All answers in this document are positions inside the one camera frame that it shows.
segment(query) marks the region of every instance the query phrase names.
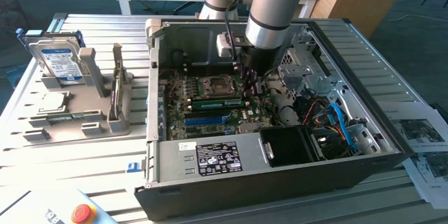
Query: aluminum workbench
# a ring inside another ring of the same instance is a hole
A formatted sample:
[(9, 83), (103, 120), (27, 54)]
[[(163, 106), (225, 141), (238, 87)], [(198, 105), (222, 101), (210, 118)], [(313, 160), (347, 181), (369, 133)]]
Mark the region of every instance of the aluminum workbench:
[[(98, 52), (97, 63), (102, 73), (111, 73), (114, 69), (113, 44), (123, 44), (125, 66), (137, 76), (131, 117), (138, 132), (146, 132), (150, 56), (145, 27), (150, 17), (69, 15), (66, 20), (55, 20), (50, 28), (82, 30), (87, 46)], [(423, 101), (351, 23), (341, 19), (315, 21), (378, 101)], [(41, 92), (31, 89), (39, 81), (38, 76), (39, 67), (33, 60), (0, 117), (2, 129), (14, 127), (11, 124), (23, 110), (33, 107), (34, 95)], [(145, 137), (7, 149), (0, 156), (0, 209), (31, 184), (59, 180), (79, 188), (119, 223), (151, 223), (134, 195), (126, 191), (131, 175), (125, 173), (125, 169), (129, 162), (141, 161), (145, 156)], [(349, 190), (182, 217), (163, 223), (185, 222), (448, 223), (448, 210), (435, 210), (422, 200), (405, 167), (399, 166), (373, 175)]]

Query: robotic arm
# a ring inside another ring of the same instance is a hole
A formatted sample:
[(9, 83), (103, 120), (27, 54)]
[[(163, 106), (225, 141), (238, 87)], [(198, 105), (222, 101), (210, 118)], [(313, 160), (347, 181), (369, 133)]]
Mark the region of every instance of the robotic arm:
[[(226, 8), (234, 0), (206, 0), (201, 18), (223, 19)], [(286, 39), (299, 0), (254, 0), (246, 36), (235, 45), (241, 54), (242, 78), (247, 80), (246, 90), (258, 89), (258, 83), (273, 67), (275, 56)], [(237, 9), (230, 11), (230, 19), (237, 19)], [(230, 40), (226, 33), (218, 37), (222, 57), (230, 56)]]

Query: motherboard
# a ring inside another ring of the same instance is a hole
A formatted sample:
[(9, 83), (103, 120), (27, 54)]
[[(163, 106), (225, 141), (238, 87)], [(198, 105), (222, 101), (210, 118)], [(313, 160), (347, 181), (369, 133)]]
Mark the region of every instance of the motherboard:
[(271, 97), (242, 99), (243, 80), (233, 66), (162, 70), (159, 84), (166, 86), (167, 140), (253, 133), (273, 126)]

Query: paper document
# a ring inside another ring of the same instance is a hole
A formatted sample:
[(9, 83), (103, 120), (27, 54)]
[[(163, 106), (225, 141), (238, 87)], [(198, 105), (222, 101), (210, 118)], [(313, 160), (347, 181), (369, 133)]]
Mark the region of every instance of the paper document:
[(415, 155), (403, 165), (422, 198), (448, 209), (448, 124), (421, 102), (379, 102)]

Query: emergency stop button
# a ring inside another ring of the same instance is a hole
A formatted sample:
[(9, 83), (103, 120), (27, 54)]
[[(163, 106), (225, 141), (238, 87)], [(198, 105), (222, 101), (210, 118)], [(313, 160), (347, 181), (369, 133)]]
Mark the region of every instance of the emergency stop button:
[(77, 224), (87, 223), (94, 215), (93, 208), (82, 204), (79, 205), (73, 212), (73, 222)]

